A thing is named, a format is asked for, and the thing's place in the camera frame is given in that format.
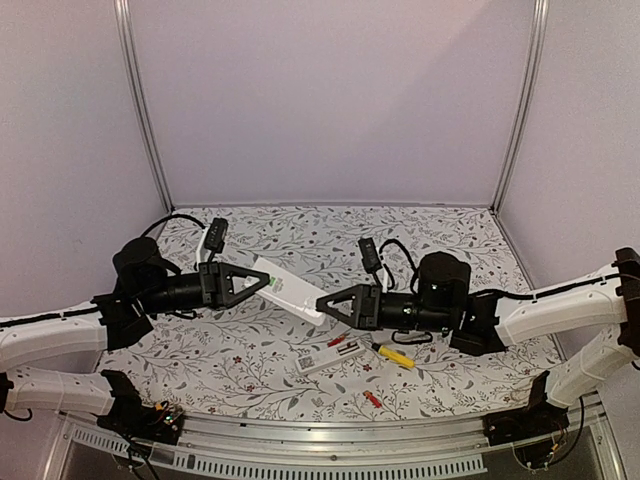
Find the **white remote with green buttons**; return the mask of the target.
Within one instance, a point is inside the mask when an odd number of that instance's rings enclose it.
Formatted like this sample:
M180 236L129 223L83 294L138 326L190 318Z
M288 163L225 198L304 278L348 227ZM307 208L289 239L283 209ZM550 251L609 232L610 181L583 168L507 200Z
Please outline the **white remote with green buttons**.
M319 327L325 323L326 315L316 309L325 291L262 257L253 269L269 275L268 284L257 292L260 297L309 324Z

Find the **red orange battery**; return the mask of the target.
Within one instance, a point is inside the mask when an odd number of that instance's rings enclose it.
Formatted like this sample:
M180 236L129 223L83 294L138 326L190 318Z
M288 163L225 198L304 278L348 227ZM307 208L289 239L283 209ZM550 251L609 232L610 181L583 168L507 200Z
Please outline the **red orange battery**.
M339 337L336 337L334 339L332 339L331 341L329 341L327 343L327 347L331 348L334 347L336 345L339 345L340 343L344 342L346 340L346 335L341 335Z

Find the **narrow white remote control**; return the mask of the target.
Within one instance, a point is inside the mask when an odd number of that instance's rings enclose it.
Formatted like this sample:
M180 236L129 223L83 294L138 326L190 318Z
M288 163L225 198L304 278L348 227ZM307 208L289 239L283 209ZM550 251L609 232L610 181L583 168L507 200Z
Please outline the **narrow white remote control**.
M359 341L343 342L299 357L295 360L295 366L300 374L309 375L357 357L364 352L365 346Z

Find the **yellow handled screwdriver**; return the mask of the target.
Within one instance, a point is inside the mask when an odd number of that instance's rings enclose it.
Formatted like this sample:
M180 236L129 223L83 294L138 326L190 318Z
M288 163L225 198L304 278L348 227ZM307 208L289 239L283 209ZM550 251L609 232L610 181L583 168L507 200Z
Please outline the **yellow handled screwdriver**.
M380 345L378 343L372 343L371 349L374 352L376 352L378 355L392 361L393 363L403 368L413 369L415 367L415 362L412 359L408 358L407 356L397 351L389 349L386 346Z

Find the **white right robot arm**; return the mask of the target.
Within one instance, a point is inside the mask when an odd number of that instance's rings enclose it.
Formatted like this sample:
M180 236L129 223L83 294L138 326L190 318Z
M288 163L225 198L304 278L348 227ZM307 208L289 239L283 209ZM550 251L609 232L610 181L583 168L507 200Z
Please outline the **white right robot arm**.
M444 253L425 255L414 293L359 284L320 297L316 309L357 330L443 332L451 348L471 356L503 352L526 340L601 325L603 331L566 363L533 384L539 398L523 407L517 427L537 436L622 366L639 358L639 255L619 249L612 263L546 290L473 292L471 267Z

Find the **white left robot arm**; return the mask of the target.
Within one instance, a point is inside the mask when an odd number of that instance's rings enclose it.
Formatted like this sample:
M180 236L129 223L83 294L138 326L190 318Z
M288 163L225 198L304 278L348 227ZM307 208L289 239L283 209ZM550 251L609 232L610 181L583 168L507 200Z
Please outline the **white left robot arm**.
M148 406L127 375L112 370L68 374L32 363L78 352L112 352L136 344L159 314L230 309L270 282L268 274L205 262L194 273L162 257L156 241L138 237L113 258L114 291L71 310L1 323L1 408L47 409L110 416L128 434L148 426Z

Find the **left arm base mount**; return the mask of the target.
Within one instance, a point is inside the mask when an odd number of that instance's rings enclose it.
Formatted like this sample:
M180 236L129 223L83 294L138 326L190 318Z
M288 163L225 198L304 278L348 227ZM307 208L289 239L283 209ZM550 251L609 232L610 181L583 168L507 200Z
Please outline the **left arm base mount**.
M184 420L184 409L168 401L149 406L138 400L117 398L106 415L96 417L96 424L128 439L176 445Z

